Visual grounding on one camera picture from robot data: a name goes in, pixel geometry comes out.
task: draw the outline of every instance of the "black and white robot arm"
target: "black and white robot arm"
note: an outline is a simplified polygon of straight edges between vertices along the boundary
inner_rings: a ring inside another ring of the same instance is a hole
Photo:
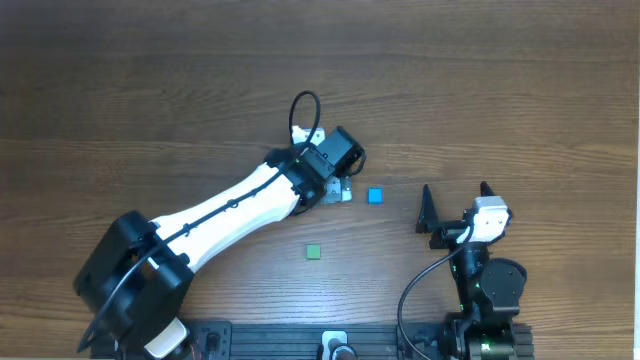
[[[289,123],[297,100],[292,106]],[[364,149],[341,127],[324,141],[274,149],[256,170],[203,203],[151,221],[137,211],[116,219],[74,280],[96,318],[78,351],[103,329],[127,349],[155,358],[182,351],[188,331],[178,310],[196,271],[252,231],[312,208],[330,178],[353,175]]]

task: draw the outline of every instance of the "wooden surface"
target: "wooden surface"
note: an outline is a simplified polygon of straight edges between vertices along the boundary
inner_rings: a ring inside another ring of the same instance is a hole
[[[184,316],[393,323],[443,255],[413,233],[422,185],[457,219],[484,179],[516,214],[492,249],[529,270],[538,357],[630,358],[637,39],[635,1],[3,1],[0,356],[74,356],[92,316],[71,282],[110,222],[232,186],[312,89],[367,149],[353,204],[226,250]],[[457,305],[443,268],[406,314]]]

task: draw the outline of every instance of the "blue block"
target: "blue block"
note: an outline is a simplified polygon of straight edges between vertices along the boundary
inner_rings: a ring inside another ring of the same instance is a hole
[[[380,188],[369,188],[369,205],[381,205],[384,201],[384,195]]]

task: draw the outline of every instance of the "green cube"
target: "green cube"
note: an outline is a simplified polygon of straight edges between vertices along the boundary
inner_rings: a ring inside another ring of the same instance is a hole
[[[320,245],[307,245],[307,260],[320,260]]]

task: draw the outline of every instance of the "brown tabletop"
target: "brown tabletop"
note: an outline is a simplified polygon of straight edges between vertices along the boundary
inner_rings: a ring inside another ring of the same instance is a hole
[[[492,250],[529,271],[538,358],[631,356],[638,2],[602,0],[4,1],[0,356],[74,356],[92,315],[71,282],[111,221],[237,183],[304,89],[367,149],[353,203],[216,256],[183,316],[392,324],[444,254],[413,232],[423,184],[458,219],[487,180],[516,214]],[[457,306],[443,267],[405,312]]]

